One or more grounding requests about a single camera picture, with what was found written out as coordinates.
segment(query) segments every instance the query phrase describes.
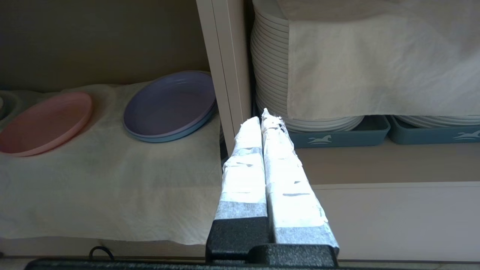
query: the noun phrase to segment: purple plate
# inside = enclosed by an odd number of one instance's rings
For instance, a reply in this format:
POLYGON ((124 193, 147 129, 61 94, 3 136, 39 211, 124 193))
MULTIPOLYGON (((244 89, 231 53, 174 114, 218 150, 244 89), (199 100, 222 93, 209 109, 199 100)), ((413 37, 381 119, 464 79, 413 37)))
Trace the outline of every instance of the purple plate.
POLYGON ((212 77, 185 71, 162 77, 128 103, 123 126, 140 137, 165 137, 201 121, 215 104, 212 77))

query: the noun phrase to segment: beige wall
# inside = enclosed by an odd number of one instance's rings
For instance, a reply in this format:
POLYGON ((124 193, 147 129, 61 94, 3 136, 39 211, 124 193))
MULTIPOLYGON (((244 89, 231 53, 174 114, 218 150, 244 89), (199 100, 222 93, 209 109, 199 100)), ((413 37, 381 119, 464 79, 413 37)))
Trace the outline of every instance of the beige wall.
POLYGON ((195 0, 1 0, 0 88, 129 84, 209 70, 195 0))

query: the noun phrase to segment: black cable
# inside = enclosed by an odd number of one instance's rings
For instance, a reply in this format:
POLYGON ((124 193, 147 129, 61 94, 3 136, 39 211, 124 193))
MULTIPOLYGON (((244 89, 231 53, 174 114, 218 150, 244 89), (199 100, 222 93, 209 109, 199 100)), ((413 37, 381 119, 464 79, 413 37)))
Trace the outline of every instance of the black cable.
POLYGON ((104 246, 100 246, 100 245, 95 246, 94 248, 90 249, 90 253, 88 254, 88 258, 89 258, 90 260, 93 260, 93 252, 94 252, 95 250, 97 250, 97 249, 100 249, 100 250, 105 251, 105 253, 107 253, 108 256, 110 257, 110 259, 111 259, 112 261, 115 261, 115 258, 113 257, 113 254, 110 252, 110 250, 109 250, 108 248, 106 248, 106 247, 104 247, 104 246))

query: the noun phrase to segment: shelf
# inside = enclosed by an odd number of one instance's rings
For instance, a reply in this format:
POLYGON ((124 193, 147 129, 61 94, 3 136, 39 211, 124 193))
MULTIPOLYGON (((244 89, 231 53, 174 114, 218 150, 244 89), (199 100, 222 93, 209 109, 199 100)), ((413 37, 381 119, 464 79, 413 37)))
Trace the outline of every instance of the shelf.
POLYGON ((480 143, 397 145, 387 139, 375 147, 295 151, 312 185, 438 182, 480 185, 480 143))

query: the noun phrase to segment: stack of plates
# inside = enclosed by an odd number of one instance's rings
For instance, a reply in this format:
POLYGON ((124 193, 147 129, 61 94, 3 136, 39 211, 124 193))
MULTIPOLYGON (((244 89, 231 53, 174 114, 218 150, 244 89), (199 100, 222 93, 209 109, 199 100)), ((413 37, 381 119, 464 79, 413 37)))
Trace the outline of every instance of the stack of plates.
POLYGON ((257 106, 283 117, 293 132, 348 131, 363 116, 321 119, 315 121, 287 117, 288 91, 288 19, 276 0, 253 0, 255 23, 251 52, 257 82, 257 106))
POLYGON ((405 116, 396 118, 419 128, 480 125, 480 115, 468 116, 405 116))
POLYGON ((138 140, 162 143, 185 137, 216 112, 212 77, 185 71, 162 77, 129 102, 123 126, 138 140))

